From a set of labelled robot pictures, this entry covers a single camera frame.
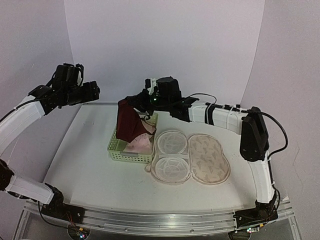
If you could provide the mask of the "beige bra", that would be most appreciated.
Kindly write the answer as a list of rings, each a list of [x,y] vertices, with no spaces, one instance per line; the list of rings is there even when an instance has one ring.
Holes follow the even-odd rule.
[[[150,115],[139,115],[139,122],[133,130],[135,138],[124,148],[124,152],[149,155],[152,153],[151,138],[157,131],[156,124],[151,122]]]

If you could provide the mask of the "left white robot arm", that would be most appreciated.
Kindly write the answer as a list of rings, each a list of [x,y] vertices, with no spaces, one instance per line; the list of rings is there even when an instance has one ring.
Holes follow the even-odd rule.
[[[18,142],[25,140],[27,130],[55,109],[94,102],[100,97],[96,81],[85,81],[84,66],[80,63],[59,64],[50,80],[32,89],[23,100],[0,119],[0,190],[16,198],[25,198],[47,205],[57,219],[67,214],[67,207],[54,199],[54,187],[23,176],[10,167]]]

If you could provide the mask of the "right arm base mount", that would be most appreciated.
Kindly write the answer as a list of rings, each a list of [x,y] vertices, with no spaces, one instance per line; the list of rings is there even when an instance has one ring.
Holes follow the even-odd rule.
[[[237,230],[250,227],[258,226],[260,224],[266,224],[270,221],[278,219],[278,205],[275,201],[269,203],[261,203],[255,201],[254,208],[248,208],[243,210],[237,210],[233,218],[235,219],[235,228]]]

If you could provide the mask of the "dark red bra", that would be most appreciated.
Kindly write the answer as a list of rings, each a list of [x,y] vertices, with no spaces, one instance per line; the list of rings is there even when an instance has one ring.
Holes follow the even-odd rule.
[[[127,143],[131,143],[136,137],[148,134],[154,135],[156,133],[156,127],[145,123],[134,109],[129,104],[127,99],[120,100],[118,102],[117,122],[116,122],[116,138]]]

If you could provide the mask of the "floral mesh laundry bag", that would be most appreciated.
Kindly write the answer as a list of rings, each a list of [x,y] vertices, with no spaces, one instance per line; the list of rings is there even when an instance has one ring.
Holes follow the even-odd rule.
[[[155,139],[153,150],[145,171],[165,184],[193,179],[203,185],[218,185],[231,174],[222,145],[207,134],[186,136],[178,130],[164,131]]]

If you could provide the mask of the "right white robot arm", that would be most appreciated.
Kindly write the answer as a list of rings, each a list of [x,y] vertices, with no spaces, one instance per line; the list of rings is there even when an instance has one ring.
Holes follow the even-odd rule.
[[[250,166],[257,207],[252,209],[252,218],[262,222],[271,212],[269,205],[279,191],[274,186],[271,157],[284,151],[289,143],[284,127],[270,114],[258,107],[245,109],[239,105],[217,104],[199,99],[200,93],[183,97],[179,82],[173,77],[145,80],[144,89],[137,95],[127,96],[125,100],[134,109],[151,114],[154,111],[168,112],[171,117],[184,122],[202,123],[219,127],[240,136],[239,152]],[[285,144],[269,151],[269,133],[264,118],[272,120],[282,131]]]

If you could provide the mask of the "green plastic basket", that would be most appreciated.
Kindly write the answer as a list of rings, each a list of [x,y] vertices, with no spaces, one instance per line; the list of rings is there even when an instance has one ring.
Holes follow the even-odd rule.
[[[146,115],[139,112],[138,115],[142,120],[145,120],[145,123],[142,124],[144,127],[153,127],[154,134],[143,133],[136,137],[133,143],[126,142],[117,138],[118,125],[116,125],[107,147],[107,151],[114,161],[140,163],[149,163],[152,161],[154,157],[154,140],[157,131],[158,114]]]

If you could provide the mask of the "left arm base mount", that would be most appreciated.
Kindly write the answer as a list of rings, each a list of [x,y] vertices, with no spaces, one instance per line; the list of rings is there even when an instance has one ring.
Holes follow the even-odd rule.
[[[42,205],[40,213],[55,219],[81,224],[84,219],[85,209],[64,203],[64,195],[60,190],[48,183],[45,183],[45,185],[52,190],[53,197],[48,204]]]

